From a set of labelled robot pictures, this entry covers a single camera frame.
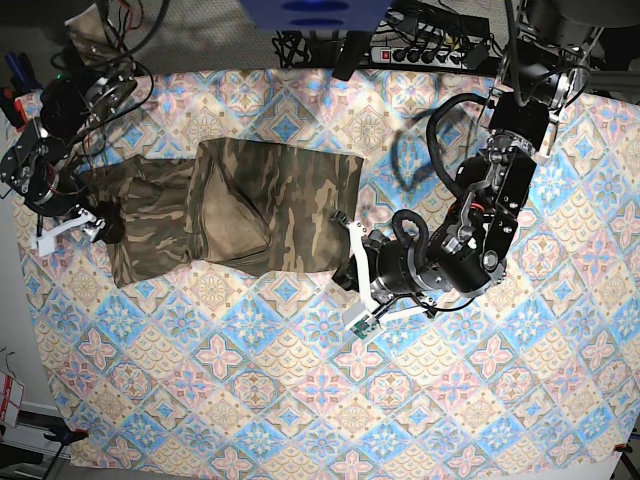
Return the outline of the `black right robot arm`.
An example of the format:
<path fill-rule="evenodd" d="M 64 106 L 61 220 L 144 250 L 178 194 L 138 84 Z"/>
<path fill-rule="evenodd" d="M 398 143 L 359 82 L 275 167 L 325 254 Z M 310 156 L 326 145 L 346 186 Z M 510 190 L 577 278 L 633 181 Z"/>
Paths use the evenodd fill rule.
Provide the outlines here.
<path fill-rule="evenodd" d="M 1 159 L 1 182 L 39 221 L 56 218 L 52 230 L 37 227 L 35 246 L 48 251 L 60 233 L 79 228 L 90 241 L 119 242 L 120 205 L 93 184 L 94 157 L 107 147 L 107 126 L 141 107 L 131 96 L 150 71 L 134 55 L 157 32 L 168 2 L 158 4 L 150 30 L 133 46 L 126 37 L 145 22 L 140 1 L 5 1 L 4 24 L 33 23 L 60 45 L 50 61 L 57 76 L 35 77 L 26 54 L 8 53 L 12 85 L 1 90 L 1 111 L 17 140 Z"/>

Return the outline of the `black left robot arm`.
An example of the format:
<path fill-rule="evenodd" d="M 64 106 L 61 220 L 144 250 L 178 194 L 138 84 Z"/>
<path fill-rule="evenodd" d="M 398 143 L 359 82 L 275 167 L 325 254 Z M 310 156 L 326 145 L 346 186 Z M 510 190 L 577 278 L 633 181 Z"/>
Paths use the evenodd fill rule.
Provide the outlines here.
<path fill-rule="evenodd" d="M 475 299 L 498 284 L 507 269 L 518 216 L 536 170 L 535 155 L 551 146 L 562 110 L 584 91 L 586 58 L 606 26 L 585 1 L 523 1 L 505 6 L 509 40 L 487 96 L 458 94 L 430 116 L 430 164 L 453 195 L 442 224 L 427 227 L 416 212 L 392 217 L 391 236 L 353 233 L 351 258 L 334 273 L 342 289 L 362 302 L 389 306 L 399 298 L 425 304 L 430 291 Z M 437 140 L 443 118 L 474 103 L 490 114 L 486 145 L 455 174 L 444 165 Z"/>

